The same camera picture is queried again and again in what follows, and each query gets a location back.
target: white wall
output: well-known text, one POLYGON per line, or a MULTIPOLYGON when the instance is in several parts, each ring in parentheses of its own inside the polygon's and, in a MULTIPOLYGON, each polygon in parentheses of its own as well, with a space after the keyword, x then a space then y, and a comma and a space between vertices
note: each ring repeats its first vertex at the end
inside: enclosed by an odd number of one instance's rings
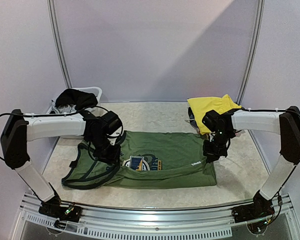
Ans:
MULTIPOLYGON (((243 105, 252 108, 300 108, 300 0, 265 1, 261 32, 243 105)), ((255 131, 270 168, 280 138, 255 131)), ((300 223, 300 164, 287 183, 300 223)))
POLYGON ((74 87, 103 102, 238 95, 257 0, 57 0, 74 87))
MULTIPOLYGON (((20 108, 45 112, 65 89, 54 45, 47 1, 0 0, 0 113, 20 108)), ((6 118, 0 120, 0 134, 6 118)), ((28 144, 42 170, 55 139, 28 144)), ((7 240, 27 186, 0 160, 0 240, 7 240)))

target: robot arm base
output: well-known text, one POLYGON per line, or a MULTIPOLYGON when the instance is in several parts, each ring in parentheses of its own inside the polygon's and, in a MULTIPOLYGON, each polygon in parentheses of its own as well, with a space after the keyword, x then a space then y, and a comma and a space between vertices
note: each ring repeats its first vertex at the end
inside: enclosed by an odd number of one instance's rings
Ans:
POLYGON ((253 203, 236 206, 232 209, 235 223, 246 222, 272 215, 275 212, 271 200, 266 200, 258 191, 253 197, 253 203))
POLYGON ((39 208, 39 213, 42 215, 75 223, 79 222, 81 212, 82 208, 77 205, 61 206, 61 199, 55 190, 53 198, 46 202, 42 201, 39 208))

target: printed logo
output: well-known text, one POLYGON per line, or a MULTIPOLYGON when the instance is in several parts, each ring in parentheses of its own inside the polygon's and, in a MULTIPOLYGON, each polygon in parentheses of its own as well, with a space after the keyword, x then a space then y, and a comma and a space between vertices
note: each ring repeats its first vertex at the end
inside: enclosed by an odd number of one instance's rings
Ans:
POLYGON ((158 171, 163 169, 162 161, 158 160, 153 154, 130 156, 130 159, 123 161, 122 166, 136 171, 158 171))
POLYGON ((145 161, 143 156, 130 156, 130 159, 125 160, 122 165, 136 171, 150 170, 149 164, 145 161))

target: black joint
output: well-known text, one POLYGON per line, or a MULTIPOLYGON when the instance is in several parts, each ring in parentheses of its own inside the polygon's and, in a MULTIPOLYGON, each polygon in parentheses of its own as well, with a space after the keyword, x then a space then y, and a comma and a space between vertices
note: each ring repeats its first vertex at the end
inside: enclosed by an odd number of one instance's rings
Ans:
POLYGON ((0 142, 5 164, 11 169, 22 167, 30 157, 27 153, 27 125, 20 109, 12 111, 3 129, 0 142))
POLYGON ((279 116, 281 150, 280 154, 291 163, 300 162, 300 110, 296 106, 279 116))
POLYGON ((119 165, 120 146, 111 145, 108 139, 109 135, 122 127, 122 122, 118 115, 113 111, 109 111, 103 116, 94 118, 90 118, 88 113, 83 113, 82 116, 86 120, 83 139, 92 143, 94 147, 92 155, 100 162, 119 165))
POLYGON ((50 200, 41 202, 39 213, 53 218, 59 218, 60 221, 71 221, 78 223, 82 208, 80 206, 61 206, 61 199, 53 189, 54 196, 50 200))
POLYGON ((215 132, 217 128, 218 119, 220 114, 215 110, 208 111, 202 118, 202 123, 211 131, 215 132))
POLYGON ((258 191, 253 197, 253 203, 236 206, 232 209, 235 223, 263 218, 275 212, 272 201, 265 199, 258 191))

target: black cloth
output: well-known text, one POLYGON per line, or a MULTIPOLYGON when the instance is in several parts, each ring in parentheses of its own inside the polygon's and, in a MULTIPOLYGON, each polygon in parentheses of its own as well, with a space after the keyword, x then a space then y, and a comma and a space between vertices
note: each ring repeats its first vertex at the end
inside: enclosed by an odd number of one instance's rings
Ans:
POLYGON ((93 93, 87 93, 76 89, 66 89, 55 100, 55 107, 65 105, 75 105, 75 110, 81 110, 84 108, 93 108, 97 106, 98 101, 93 93))

